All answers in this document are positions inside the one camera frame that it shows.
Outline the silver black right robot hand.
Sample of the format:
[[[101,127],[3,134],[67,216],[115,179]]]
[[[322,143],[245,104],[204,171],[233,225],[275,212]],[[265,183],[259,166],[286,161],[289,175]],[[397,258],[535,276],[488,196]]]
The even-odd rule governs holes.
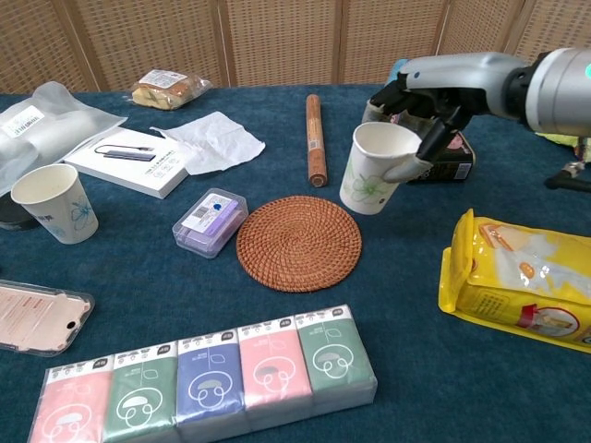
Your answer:
[[[404,183],[429,170],[475,115],[490,114],[524,123],[530,74],[524,61],[494,52],[408,61],[394,80],[368,100],[364,119],[379,121],[406,112],[431,119],[433,126],[414,156],[385,172],[383,180]]]

